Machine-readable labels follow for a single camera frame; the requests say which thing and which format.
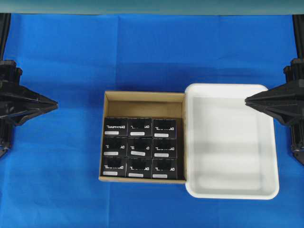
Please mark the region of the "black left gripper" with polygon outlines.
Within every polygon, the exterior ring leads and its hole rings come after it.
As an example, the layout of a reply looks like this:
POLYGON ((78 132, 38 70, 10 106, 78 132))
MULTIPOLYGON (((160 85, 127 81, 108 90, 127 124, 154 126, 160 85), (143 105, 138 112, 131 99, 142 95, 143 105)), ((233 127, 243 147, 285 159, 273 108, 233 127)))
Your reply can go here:
POLYGON ((25 86, 0 81, 0 118, 14 126, 58 109, 58 103, 25 86))

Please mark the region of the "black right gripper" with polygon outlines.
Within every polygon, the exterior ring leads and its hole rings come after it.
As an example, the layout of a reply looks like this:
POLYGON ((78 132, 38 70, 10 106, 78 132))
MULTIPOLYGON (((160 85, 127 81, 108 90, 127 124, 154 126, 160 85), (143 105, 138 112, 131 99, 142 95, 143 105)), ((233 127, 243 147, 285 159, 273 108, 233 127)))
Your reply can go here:
POLYGON ((304 119, 304 80, 298 79, 267 91, 259 92, 245 99, 247 106, 267 114, 282 125, 293 125, 304 119), (281 114, 270 111, 262 105, 252 102, 281 98, 281 114))

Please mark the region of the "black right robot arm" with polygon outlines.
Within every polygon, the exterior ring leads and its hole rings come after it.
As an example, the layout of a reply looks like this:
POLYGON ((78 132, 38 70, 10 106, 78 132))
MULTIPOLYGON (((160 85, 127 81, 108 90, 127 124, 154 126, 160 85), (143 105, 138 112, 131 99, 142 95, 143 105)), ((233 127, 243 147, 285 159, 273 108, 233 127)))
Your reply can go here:
POLYGON ((304 163, 304 16, 293 15, 297 58, 283 69, 286 83, 245 99, 245 104, 290 127, 293 157, 304 163))

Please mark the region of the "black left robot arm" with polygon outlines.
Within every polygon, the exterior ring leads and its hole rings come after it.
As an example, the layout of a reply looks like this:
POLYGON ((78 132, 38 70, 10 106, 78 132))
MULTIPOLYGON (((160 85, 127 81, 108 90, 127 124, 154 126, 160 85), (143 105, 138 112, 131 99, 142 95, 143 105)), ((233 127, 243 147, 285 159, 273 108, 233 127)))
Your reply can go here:
POLYGON ((0 155, 12 147, 14 128, 58 108, 58 103, 20 85, 22 69, 4 60, 11 22, 10 13, 0 15, 0 155))

